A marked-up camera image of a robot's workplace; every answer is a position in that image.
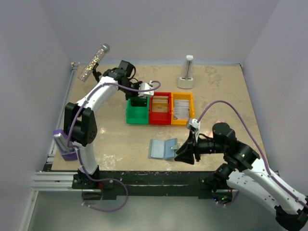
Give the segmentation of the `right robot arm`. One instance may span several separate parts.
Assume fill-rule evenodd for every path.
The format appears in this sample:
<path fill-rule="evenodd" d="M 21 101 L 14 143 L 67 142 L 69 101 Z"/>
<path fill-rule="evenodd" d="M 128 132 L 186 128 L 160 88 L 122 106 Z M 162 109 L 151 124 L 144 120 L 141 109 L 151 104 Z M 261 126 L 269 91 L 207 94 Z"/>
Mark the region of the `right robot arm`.
<path fill-rule="evenodd" d="M 308 198 L 293 189 L 265 163 L 249 145 L 237 140 L 227 123 L 216 123 L 212 137 L 200 138 L 191 124 L 186 142 L 175 161 L 193 165 L 202 154 L 223 154 L 224 163 L 204 179 L 212 192 L 229 187 L 260 202 L 288 231 L 301 230 L 308 221 Z"/>

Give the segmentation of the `teal leather card holder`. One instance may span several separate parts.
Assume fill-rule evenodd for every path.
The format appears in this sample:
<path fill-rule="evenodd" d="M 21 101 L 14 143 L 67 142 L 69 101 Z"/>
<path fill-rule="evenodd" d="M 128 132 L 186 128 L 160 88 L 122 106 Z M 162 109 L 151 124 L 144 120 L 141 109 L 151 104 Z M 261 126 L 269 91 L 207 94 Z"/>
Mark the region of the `teal leather card holder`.
<path fill-rule="evenodd" d="M 179 146 L 177 138 L 165 141 L 151 139 L 148 158 L 161 160 L 174 159 L 178 149 Z"/>

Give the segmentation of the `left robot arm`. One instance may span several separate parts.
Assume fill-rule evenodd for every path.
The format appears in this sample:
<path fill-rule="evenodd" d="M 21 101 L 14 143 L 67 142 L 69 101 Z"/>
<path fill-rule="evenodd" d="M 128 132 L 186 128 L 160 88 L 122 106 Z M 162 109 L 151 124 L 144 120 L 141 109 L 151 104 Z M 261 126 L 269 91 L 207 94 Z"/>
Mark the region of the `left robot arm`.
<path fill-rule="evenodd" d="M 131 82 L 134 78 L 131 73 L 136 68 L 127 61 L 121 61 L 118 67 L 107 69 L 103 74 L 96 71 L 97 66 L 96 64 L 92 70 L 98 79 L 97 85 L 77 103 L 67 103 L 64 109 L 65 144 L 77 154 L 79 171 L 85 174 L 83 183 L 90 189 L 96 188 L 100 183 L 99 175 L 95 174 L 98 165 L 92 145 L 98 132 L 96 113 L 119 90 L 125 94 L 126 100 L 152 97 L 155 90 L 153 81 Z"/>

